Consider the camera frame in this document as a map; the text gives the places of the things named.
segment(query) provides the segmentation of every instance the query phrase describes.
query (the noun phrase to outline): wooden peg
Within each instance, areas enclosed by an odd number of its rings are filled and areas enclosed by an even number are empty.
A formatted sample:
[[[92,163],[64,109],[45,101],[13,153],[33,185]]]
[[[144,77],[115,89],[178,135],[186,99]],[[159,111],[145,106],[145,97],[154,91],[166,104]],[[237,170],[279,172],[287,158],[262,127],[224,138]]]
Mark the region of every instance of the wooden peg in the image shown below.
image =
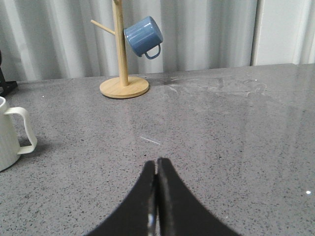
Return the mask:
[[[94,25],[96,25],[97,27],[100,27],[101,29],[103,29],[103,30],[105,30],[105,31],[107,31],[107,32],[109,32],[109,33],[111,33],[112,35],[115,35],[115,32],[114,32],[114,31],[112,31],[111,29],[105,27],[104,25],[101,25],[99,22],[96,22],[96,21],[94,21],[94,20],[91,20],[91,23],[94,24]]]

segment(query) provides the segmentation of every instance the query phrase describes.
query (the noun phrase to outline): wooden mug stand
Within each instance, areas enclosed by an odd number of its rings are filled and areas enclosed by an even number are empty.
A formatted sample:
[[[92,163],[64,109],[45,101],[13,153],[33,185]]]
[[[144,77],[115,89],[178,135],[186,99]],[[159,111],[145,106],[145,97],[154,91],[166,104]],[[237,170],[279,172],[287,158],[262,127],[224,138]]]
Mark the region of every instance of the wooden mug stand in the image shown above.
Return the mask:
[[[122,0],[113,0],[112,5],[115,31],[91,20],[91,23],[115,36],[117,47],[119,77],[104,81],[99,89],[110,98],[137,97],[149,90],[149,83],[143,78],[128,76]]]

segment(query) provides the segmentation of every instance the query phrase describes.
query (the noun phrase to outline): white mug handle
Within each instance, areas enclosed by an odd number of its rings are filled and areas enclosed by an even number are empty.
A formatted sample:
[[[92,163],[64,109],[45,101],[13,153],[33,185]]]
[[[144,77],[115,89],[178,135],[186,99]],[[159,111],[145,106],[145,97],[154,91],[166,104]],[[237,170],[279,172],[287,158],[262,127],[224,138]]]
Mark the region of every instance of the white mug handle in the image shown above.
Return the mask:
[[[18,151],[18,155],[20,154],[26,154],[34,151],[36,145],[37,145],[37,138],[34,135],[34,132],[31,127],[31,121],[30,121],[30,115],[29,112],[22,108],[22,107],[11,107],[7,109],[4,113],[5,115],[10,115],[10,114],[19,114],[24,121],[24,127],[26,131],[26,135],[28,136],[28,139],[30,140],[31,145],[30,146],[25,146],[25,147],[20,147],[20,150]]]

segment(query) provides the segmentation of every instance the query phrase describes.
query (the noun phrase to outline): mug handle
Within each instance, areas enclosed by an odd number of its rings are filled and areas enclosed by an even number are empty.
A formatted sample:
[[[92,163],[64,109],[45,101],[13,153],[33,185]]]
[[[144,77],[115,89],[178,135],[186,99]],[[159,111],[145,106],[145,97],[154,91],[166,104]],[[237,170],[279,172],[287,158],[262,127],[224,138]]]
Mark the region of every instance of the mug handle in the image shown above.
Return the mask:
[[[37,138],[34,135],[34,132],[31,127],[31,122],[30,122],[30,115],[29,112],[22,108],[22,107],[11,107],[7,109],[4,113],[5,115],[11,115],[11,114],[19,114],[24,121],[24,127],[26,131],[26,135],[28,139],[30,140],[31,145],[30,146],[25,146],[25,147],[20,147],[20,150],[18,151],[18,155],[20,154],[26,154],[34,151],[36,145],[37,145]]]
[[[161,45],[159,44],[159,45],[158,45],[158,53],[157,53],[155,56],[151,57],[151,56],[148,55],[147,52],[145,52],[144,54],[146,55],[147,59],[152,60],[152,59],[158,57],[158,55],[159,55],[160,53],[161,53]]]

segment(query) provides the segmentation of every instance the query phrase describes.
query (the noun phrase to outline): round wooden base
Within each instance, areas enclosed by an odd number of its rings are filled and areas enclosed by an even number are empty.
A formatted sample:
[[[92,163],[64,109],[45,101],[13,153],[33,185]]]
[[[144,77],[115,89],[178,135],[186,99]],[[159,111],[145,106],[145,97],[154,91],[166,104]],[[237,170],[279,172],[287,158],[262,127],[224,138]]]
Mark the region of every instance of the round wooden base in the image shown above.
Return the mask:
[[[116,77],[101,83],[99,89],[103,95],[110,98],[131,98],[137,97],[149,90],[149,82],[139,77],[128,76],[129,85],[120,85],[120,78]]]

